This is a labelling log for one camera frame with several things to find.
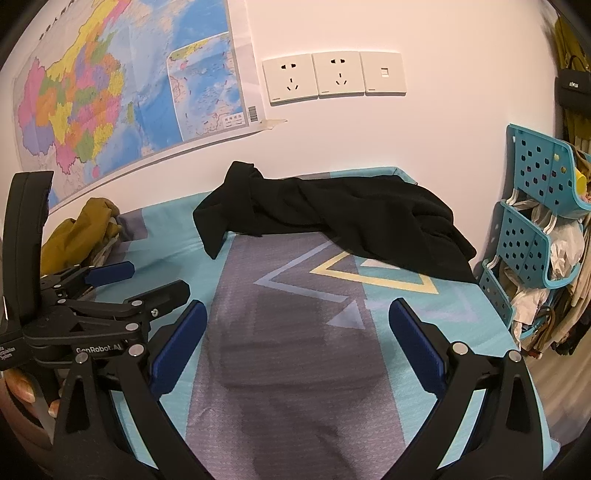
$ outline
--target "map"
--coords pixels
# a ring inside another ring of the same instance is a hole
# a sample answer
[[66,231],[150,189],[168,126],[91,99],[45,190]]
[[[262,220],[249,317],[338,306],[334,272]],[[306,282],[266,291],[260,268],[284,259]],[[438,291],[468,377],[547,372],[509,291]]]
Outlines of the map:
[[14,93],[23,170],[55,172],[50,207],[144,157],[248,124],[225,1],[57,6]]
[[172,52],[167,65],[183,140],[245,123],[228,32]]

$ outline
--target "wall socket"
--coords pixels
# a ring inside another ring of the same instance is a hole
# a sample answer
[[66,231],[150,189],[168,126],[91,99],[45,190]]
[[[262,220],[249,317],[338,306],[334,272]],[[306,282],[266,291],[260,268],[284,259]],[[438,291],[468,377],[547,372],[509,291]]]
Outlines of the wall socket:
[[271,103],[318,96],[311,54],[265,60],[262,63]]
[[363,93],[365,82],[358,51],[313,53],[320,96]]

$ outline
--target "black bag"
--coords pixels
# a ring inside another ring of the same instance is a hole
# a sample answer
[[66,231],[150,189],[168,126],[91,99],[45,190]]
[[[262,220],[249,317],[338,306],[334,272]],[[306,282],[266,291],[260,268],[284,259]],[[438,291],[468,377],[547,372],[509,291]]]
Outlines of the black bag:
[[560,70],[556,79],[556,98],[562,108],[581,113],[591,118],[591,72],[572,70],[573,57],[569,68]]

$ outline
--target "yellow clothing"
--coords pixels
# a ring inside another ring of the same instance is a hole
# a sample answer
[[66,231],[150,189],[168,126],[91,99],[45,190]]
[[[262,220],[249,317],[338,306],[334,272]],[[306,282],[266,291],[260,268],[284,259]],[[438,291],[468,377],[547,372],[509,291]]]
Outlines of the yellow clothing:
[[119,209],[103,198],[86,202],[78,220],[64,220],[41,247],[41,275],[51,275],[74,265],[90,264],[94,256],[119,235],[114,218]]

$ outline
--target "bed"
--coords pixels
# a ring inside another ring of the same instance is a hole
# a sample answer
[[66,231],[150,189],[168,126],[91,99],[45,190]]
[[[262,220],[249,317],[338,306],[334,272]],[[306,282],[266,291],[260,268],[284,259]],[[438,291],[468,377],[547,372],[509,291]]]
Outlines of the bed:
[[[412,181],[397,168],[322,176],[383,174]],[[136,273],[97,299],[121,301],[180,278],[206,305],[206,334],[161,403],[215,478],[381,478],[435,403],[389,329],[393,299],[476,353],[514,347],[478,285],[354,257],[321,233],[230,233],[212,260],[191,217],[206,195],[122,215],[129,238],[110,261],[129,260]],[[153,465],[123,396],[113,396],[134,452]],[[476,392],[444,464],[460,456],[481,401]],[[546,467],[559,445],[538,405]]]

